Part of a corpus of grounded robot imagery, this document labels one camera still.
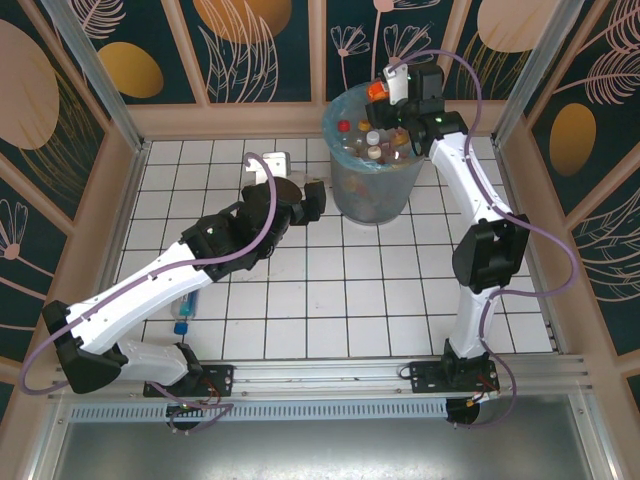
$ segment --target translucent blue bin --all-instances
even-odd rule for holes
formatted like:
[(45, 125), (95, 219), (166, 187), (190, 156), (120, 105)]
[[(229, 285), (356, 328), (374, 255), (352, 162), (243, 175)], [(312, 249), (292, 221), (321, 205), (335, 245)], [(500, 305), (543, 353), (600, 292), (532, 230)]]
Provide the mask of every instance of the translucent blue bin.
[(404, 209), (424, 157), (410, 157), (400, 165), (378, 165), (349, 155), (341, 146), (338, 121), (352, 126), (367, 118), (369, 84), (351, 88), (333, 100), (322, 119), (322, 133), (331, 152), (331, 180), (338, 209), (365, 225), (390, 222)]

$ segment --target white tile floor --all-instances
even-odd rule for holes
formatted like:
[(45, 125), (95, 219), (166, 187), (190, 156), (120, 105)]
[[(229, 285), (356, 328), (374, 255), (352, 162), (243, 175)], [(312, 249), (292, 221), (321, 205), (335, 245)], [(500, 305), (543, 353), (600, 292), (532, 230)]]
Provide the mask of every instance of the white tile floor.
[[(474, 147), (506, 200), (489, 139)], [(117, 278), (149, 263), (200, 216), (235, 202), (254, 175), (241, 167), (243, 152), (274, 149), (291, 153), (294, 171), (330, 185), (322, 139), (155, 142)], [(442, 353), (459, 297), (451, 254), (466, 231), (442, 176), (426, 162), (403, 214), (380, 227), (342, 217), (331, 188), (328, 194), (320, 222), (291, 227), (269, 260), (200, 292), (184, 338), (200, 359)], [(533, 289), (526, 264), (518, 275), (512, 287)], [(489, 334), (496, 351), (551, 351), (535, 299), (505, 297), (496, 311)], [(129, 336), (159, 344), (180, 340), (168, 307)]]

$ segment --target trash bin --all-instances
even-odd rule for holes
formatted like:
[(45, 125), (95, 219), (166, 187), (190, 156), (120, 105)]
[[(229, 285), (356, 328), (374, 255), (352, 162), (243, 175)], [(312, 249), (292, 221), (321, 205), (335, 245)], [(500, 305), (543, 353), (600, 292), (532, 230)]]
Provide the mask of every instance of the trash bin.
[(350, 155), (342, 146), (337, 125), (349, 120), (357, 125), (367, 118), (368, 84), (347, 90), (324, 113), (322, 131), (331, 152), (331, 180), (338, 209), (349, 219), (374, 225), (400, 215), (409, 200), (424, 157), (411, 155), (400, 164), (379, 165)]

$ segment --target red object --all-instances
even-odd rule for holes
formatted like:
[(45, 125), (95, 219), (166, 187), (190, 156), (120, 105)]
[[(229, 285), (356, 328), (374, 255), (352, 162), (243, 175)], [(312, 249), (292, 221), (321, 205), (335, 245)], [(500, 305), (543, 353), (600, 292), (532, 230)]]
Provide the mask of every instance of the red object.
[(376, 102), (389, 98), (389, 92), (384, 89), (384, 84), (381, 81), (377, 81), (369, 85), (369, 88), (367, 88), (367, 96), (370, 102)]
[(348, 132), (349, 130), (351, 130), (351, 124), (349, 123), (349, 120), (340, 120), (338, 122), (338, 131), (339, 132)]

